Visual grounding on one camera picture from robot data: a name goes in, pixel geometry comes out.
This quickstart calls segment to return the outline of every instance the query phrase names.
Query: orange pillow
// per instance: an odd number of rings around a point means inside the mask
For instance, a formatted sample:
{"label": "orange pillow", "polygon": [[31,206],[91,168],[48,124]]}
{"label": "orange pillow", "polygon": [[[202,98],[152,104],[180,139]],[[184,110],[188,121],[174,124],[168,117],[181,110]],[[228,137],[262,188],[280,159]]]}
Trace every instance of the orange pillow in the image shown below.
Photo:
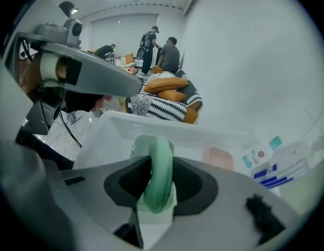
{"label": "orange pillow", "polygon": [[156,93],[164,90],[182,88],[184,86],[188,86],[188,82],[179,77],[159,78],[146,85],[144,91]]}
{"label": "orange pillow", "polygon": [[134,58],[132,56],[132,53],[128,54],[128,55],[125,55],[125,60],[126,60],[126,65],[129,64],[129,63],[135,62],[135,60],[134,60]]}
{"label": "orange pillow", "polygon": [[194,109],[187,108],[183,123],[194,123],[198,118],[198,112]]}
{"label": "orange pillow", "polygon": [[154,74],[154,73],[162,73],[162,72],[164,72],[164,70],[162,68],[155,67],[155,68],[152,69],[151,73]]}
{"label": "orange pillow", "polygon": [[171,101],[182,102],[186,98],[186,95],[174,90],[164,90],[158,93],[158,97]]}

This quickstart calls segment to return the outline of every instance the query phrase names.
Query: sofa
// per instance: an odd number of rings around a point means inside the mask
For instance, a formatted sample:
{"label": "sofa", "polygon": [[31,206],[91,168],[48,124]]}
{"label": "sofa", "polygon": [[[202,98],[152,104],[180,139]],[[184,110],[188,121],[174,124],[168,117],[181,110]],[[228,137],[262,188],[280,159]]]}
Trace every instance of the sofa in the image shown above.
{"label": "sofa", "polygon": [[186,98],[182,102],[159,98],[157,93],[144,91],[145,87],[151,81],[158,78],[156,72],[160,72],[159,70],[160,68],[153,70],[153,74],[143,84],[139,94],[125,99],[125,111],[133,115],[141,115],[148,118],[194,123],[198,117],[198,112],[203,106],[203,100],[182,69],[179,69],[175,74],[175,77],[179,77],[188,82],[187,86],[176,89],[176,91],[186,95]]}

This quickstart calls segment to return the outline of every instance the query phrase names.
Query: pink container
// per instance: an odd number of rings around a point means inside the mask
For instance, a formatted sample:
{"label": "pink container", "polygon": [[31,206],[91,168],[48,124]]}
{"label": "pink container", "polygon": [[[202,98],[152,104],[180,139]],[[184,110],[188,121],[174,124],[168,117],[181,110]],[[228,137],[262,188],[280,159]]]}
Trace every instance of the pink container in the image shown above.
{"label": "pink container", "polygon": [[215,147],[209,147],[204,150],[203,161],[209,165],[234,171],[233,157],[230,153]]}

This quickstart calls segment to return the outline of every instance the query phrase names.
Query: person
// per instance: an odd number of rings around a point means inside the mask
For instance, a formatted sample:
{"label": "person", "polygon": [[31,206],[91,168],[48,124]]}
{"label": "person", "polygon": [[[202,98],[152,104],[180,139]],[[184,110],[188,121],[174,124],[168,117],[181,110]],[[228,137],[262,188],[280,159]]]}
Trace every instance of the person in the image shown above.
{"label": "person", "polygon": [[115,47],[115,44],[104,45],[103,47],[97,49],[94,54],[102,59],[110,58],[111,56],[115,56]]}
{"label": "person", "polygon": [[148,40],[148,47],[144,50],[143,54],[143,65],[142,65],[142,71],[140,75],[143,76],[149,76],[151,75],[151,72],[149,73],[149,69],[152,63],[152,56],[153,56],[153,47],[160,48],[160,46],[156,43],[156,33],[159,33],[158,27],[153,26],[149,32],[146,33],[147,40]]}
{"label": "person", "polygon": [[161,50],[161,56],[158,64],[154,67],[160,67],[164,71],[176,73],[179,68],[180,54],[178,48],[176,48],[177,39],[169,37],[166,44]]}

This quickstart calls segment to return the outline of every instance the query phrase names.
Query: backpack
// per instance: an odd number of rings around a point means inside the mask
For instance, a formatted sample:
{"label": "backpack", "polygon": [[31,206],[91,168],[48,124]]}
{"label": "backpack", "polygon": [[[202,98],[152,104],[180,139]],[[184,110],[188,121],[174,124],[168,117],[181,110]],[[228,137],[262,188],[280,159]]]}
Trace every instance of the backpack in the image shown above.
{"label": "backpack", "polygon": [[150,32],[147,32],[145,35],[142,36],[140,47],[144,48],[145,52],[149,51],[149,45],[151,44],[151,41],[149,40]]}

